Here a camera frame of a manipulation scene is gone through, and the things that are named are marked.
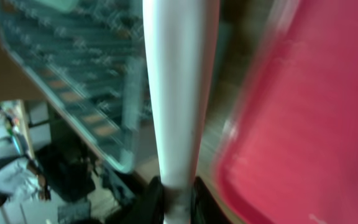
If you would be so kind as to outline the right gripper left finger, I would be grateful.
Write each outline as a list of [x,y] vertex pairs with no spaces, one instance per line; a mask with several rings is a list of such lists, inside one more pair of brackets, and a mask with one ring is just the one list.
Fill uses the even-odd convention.
[[118,223],[163,224],[163,205],[163,185],[159,177],[154,177],[141,197]]

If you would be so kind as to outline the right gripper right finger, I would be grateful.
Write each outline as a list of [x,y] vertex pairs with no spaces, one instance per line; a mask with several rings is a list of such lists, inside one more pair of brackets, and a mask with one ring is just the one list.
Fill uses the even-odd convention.
[[191,224],[231,224],[200,177],[191,192]]

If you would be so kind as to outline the white plastic fork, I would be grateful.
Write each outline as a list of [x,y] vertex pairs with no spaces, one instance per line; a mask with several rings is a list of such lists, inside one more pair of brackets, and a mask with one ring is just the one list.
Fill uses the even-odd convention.
[[214,66],[219,0],[144,0],[164,223],[189,223]]

